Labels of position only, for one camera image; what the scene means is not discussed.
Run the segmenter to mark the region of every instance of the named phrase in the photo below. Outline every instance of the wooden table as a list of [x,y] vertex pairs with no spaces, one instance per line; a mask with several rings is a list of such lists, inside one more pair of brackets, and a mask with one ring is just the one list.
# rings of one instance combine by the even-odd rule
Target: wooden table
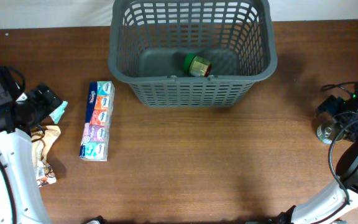
[[[0,65],[68,101],[40,189],[55,223],[200,222],[275,216],[331,176],[314,111],[328,83],[358,79],[358,21],[275,22],[276,72],[232,108],[148,108],[107,66],[108,27],[0,30]],[[108,162],[78,158],[88,85],[116,86]],[[340,142],[335,162],[350,144]],[[358,223],[358,209],[343,217]]]

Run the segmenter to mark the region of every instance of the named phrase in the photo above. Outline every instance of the green lid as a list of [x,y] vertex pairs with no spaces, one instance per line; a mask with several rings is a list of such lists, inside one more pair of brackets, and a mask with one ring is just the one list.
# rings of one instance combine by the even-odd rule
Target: green lid
[[193,59],[196,57],[195,54],[188,54],[185,58],[185,63],[183,63],[183,71],[189,73],[190,65],[193,62]]

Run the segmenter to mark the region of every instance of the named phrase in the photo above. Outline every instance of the can lid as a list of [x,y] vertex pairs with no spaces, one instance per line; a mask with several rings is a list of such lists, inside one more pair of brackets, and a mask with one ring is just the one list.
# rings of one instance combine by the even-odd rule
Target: can lid
[[196,57],[195,54],[188,54],[185,58],[185,63],[183,63],[183,71],[189,73],[190,65],[193,62],[193,59]]

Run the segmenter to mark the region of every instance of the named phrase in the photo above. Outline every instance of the basket rim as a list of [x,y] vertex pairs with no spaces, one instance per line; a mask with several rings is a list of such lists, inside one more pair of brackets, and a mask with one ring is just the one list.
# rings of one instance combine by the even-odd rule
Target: basket rim
[[[160,0],[147,0],[148,2],[160,2]],[[268,42],[268,51],[270,56],[270,61],[267,68],[258,75],[252,76],[243,76],[243,75],[225,75],[217,77],[129,77],[119,71],[115,63],[114,52],[117,52],[117,42],[116,34],[118,33],[119,21],[120,21],[120,9],[122,9],[127,4],[134,2],[133,0],[116,0],[112,6],[112,19],[111,19],[111,29],[110,29],[110,38],[109,38],[109,57],[108,57],[108,67],[112,75],[118,80],[124,83],[169,83],[169,82],[189,82],[187,80],[191,79],[190,82],[206,83],[206,82],[259,82],[270,77],[277,67],[277,52],[275,48],[275,37],[273,32],[273,23],[272,18],[270,17],[270,4],[267,0],[259,0],[263,5],[264,10],[264,21],[266,25],[266,35]]]

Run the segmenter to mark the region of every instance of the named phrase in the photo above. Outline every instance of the wooden surface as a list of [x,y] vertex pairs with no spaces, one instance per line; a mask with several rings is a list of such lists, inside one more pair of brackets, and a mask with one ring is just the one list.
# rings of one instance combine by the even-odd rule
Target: wooden surface
[[[107,66],[109,28],[0,30],[0,65],[68,101],[40,189],[55,223],[195,222],[275,216],[333,178],[314,111],[328,83],[358,79],[358,21],[276,22],[276,72],[235,107],[144,106]],[[90,81],[116,86],[108,162],[78,158]],[[335,162],[350,144],[340,142]],[[344,216],[358,223],[358,209]]]

